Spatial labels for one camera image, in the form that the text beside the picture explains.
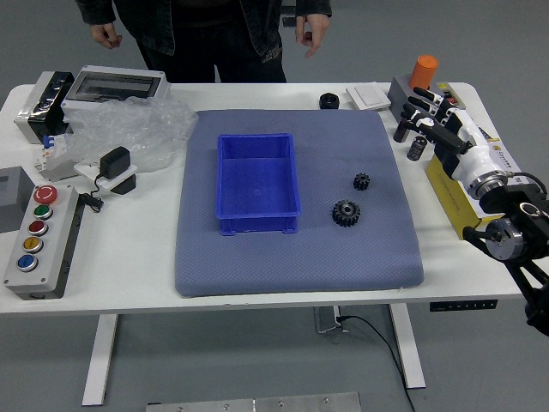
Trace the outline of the person's right hand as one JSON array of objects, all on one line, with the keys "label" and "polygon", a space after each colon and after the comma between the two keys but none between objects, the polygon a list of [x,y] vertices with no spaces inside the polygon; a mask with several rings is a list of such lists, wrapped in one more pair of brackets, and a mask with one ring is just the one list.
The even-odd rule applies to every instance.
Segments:
[{"label": "person's right hand", "polygon": [[117,33],[113,22],[90,25],[89,29],[92,39],[99,45],[109,50],[120,47],[123,37]]}]

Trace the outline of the person's left hand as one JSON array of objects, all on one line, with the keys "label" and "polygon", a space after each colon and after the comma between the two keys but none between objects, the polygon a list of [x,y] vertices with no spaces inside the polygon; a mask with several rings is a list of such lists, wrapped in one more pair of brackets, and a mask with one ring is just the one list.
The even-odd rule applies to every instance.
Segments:
[{"label": "person's left hand", "polygon": [[295,40],[307,48],[305,58],[311,58],[321,47],[329,29],[329,17],[324,14],[298,15],[296,17]]}]

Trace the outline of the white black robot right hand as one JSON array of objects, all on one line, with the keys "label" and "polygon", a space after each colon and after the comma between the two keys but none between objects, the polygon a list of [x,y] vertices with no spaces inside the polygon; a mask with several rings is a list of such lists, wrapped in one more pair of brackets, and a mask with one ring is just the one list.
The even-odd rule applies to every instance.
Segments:
[{"label": "white black robot right hand", "polygon": [[449,99],[415,87],[403,105],[401,125],[433,144],[447,176],[461,182],[472,197],[507,183],[505,172],[490,157],[479,126]]}]

